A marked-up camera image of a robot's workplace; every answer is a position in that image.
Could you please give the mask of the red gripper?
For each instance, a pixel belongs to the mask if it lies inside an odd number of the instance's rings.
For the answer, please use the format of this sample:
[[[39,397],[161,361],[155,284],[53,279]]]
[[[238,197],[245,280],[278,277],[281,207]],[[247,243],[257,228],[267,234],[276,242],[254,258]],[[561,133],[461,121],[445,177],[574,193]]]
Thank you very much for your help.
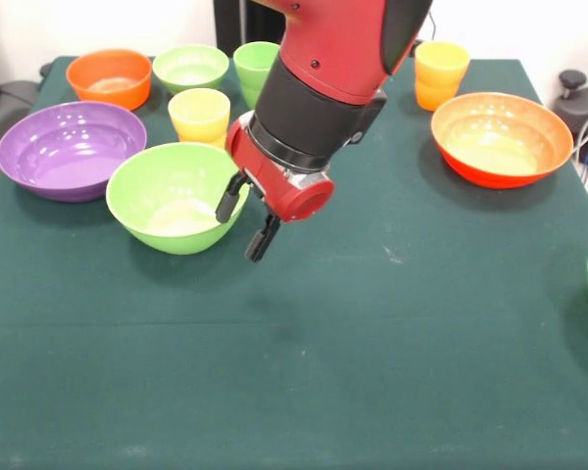
[[[229,179],[216,208],[216,220],[227,223],[249,178],[266,206],[276,214],[267,215],[265,226],[249,243],[245,258],[251,262],[263,258],[281,219],[293,222],[311,217],[325,206],[334,191],[334,183],[325,171],[302,173],[271,160],[251,134],[251,124],[255,121],[255,113],[246,112],[228,131],[226,150],[240,171]]]

